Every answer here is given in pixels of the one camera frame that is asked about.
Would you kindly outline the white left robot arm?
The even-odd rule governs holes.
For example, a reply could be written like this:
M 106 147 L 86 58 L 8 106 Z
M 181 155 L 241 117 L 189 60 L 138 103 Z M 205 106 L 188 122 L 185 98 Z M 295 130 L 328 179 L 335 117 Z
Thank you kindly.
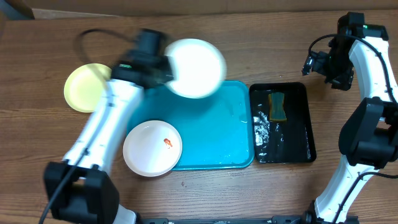
M 61 162 L 49 162 L 44 183 L 48 213 L 70 223 L 135 223 L 137 215 L 120 204 L 119 192 L 109 177 L 127 121 L 147 89 L 176 77 L 169 55 L 132 50 L 119 60 L 83 131 Z

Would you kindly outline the white plate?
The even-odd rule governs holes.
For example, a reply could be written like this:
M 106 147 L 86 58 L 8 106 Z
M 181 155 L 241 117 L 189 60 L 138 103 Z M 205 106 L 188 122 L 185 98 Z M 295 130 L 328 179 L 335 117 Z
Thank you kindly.
M 174 79 L 167 88 L 176 95 L 199 99 L 212 95 L 225 80 L 226 61 L 211 43 L 200 39 L 180 39 L 165 49 Z
M 169 123 L 143 122 L 133 128 L 123 144 L 126 165 L 136 174 L 157 177 L 170 171 L 182 155 L 182 138 Z

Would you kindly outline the yellow plate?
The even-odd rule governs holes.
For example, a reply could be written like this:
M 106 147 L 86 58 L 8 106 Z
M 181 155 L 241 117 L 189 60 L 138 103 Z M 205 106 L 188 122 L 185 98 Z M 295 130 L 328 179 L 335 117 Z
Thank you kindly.
M 100 63 L 89 63 L 74 70 L 64 85 L 64 98 L 76 111 L 92 113 L 104 92 L 103 82 L 110 78 L 111 69 Z

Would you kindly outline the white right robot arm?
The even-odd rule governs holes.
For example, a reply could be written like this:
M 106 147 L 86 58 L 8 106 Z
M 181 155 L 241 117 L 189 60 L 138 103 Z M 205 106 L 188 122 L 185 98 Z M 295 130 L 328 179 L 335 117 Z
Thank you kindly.
M 297 223 L 358 223 L 348 210 L 366 183 L 397 160 L 397 83 L 385 37 L 331 34 L 328 53 L 308 52 L 303 66 L 326 76 L 333 88 L 348 87 L 356 72 L 361 102 L 343 125 L 338 167 L 326 189 Z

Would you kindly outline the orange green sponge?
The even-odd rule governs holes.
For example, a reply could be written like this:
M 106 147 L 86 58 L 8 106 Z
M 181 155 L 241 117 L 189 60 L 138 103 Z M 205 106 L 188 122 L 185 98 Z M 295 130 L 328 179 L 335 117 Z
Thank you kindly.
M 268 95 L 269 100 L 269 121 L 284 122 L 287 117 L 284 111 L 284 94 L 273 92 Z

